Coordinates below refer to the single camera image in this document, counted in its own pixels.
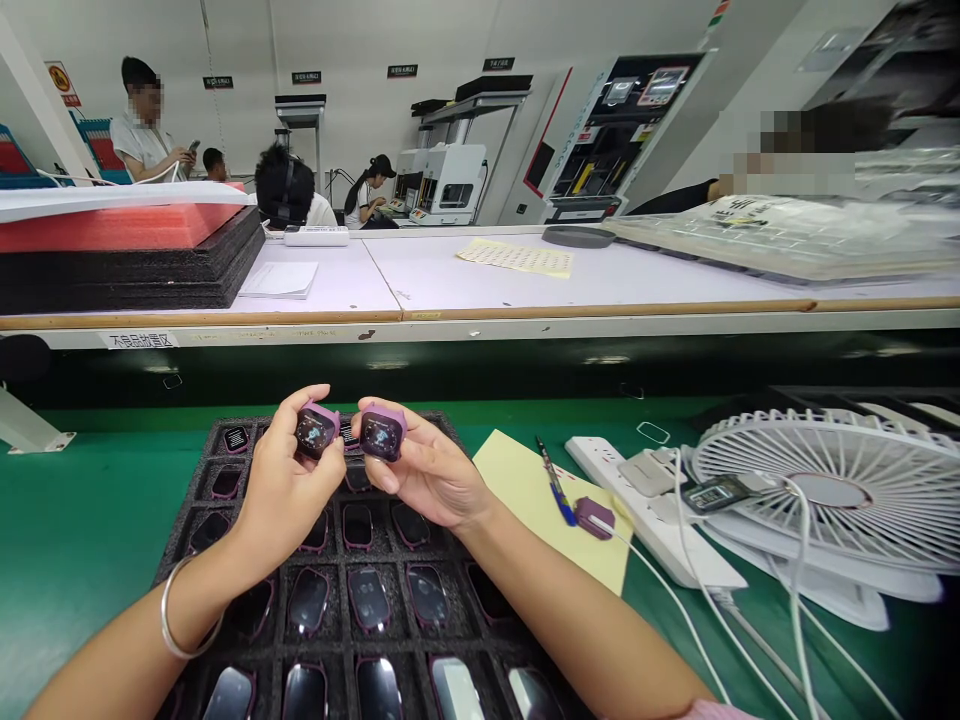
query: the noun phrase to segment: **blue pen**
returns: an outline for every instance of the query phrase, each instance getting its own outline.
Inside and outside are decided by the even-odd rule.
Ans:
[[[563,519],[567,521],[567,525],[577,527],[577,516],[573,514],[570,502],[567,500],[567,496],[563,494],[563,488],[560,487],[560,480],[557,478],[557,473],[554,472],[553,469],[553,462],[550,460],[547,448],[539,435],[537,435],[537,447],[540,449],[540,455],[543,456],[543,467],[546,468],[547,475],[550,476],[550,489],[553,490],[553,499],[557,501],[560,514],[563,515]]]

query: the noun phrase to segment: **hand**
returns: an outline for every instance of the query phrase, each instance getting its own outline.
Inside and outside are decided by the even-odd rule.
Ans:
[[[253,452],[247,495],[230,531],[253,582],[273,572],[300,546],[347,473],[339,436],[320,462],[294,455],[297,412],[329,393],[329,385],[311,385],[284,400]]]
[[[364,459],[370,481],[431,522],[453,531],[482,522],[495,498],[456,443],[403,405],[366,397],[357,406],[363,410],[372,403],[402,411],[407,436],[397,462],[388,465],[379,458]],[[360,413],[353,417],[352,430],[354,437],[360,437]]]

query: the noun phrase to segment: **red foam sheet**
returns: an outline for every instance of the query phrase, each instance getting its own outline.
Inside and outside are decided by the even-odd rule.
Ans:
[[[243,189],[240,183],[230,183]],[[192,249],[240,205],[112,208],[0,224],[0,253]]]

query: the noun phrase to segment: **purple smartwatch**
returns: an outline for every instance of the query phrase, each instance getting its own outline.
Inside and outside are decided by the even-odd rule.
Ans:
[[[297,413],[297,450],[306,457],[319,460],[339,431],[340,413],[308,402]]]
[[[407,434],[403,411],[368,405],[360,414],[360,449],[387,462],[400,459],[400,444]]]

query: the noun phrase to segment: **silver bangle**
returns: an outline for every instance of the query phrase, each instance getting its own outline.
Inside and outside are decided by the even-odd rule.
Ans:
[[[163,633],[163,642],[166,643],[167,650],[181,660],[193,660],[203,655],[210,649],[210,646],[213,645],[213,641],[217,639],[217,635],[220,634],[220,627],[223,625],[223,614],[221,614],[220,619],[217,620],[216,627],[213,629],[213,634],[210,635],[210,638],[198,647],[194,653],[185,652],[177,645],[177,641],[174,640],[173,635],[170,634],[170,624],[167,622],[167,602],[170,598],[170,587],[173,585],[173,579],[177,576],[177,573],[195,557],[196,555],[187,555],[183,560],[173,566],[173,570],[170,571],[170,577],[167,578],[167,584],[163,588],[163,596],[160,598],[160,631]]]

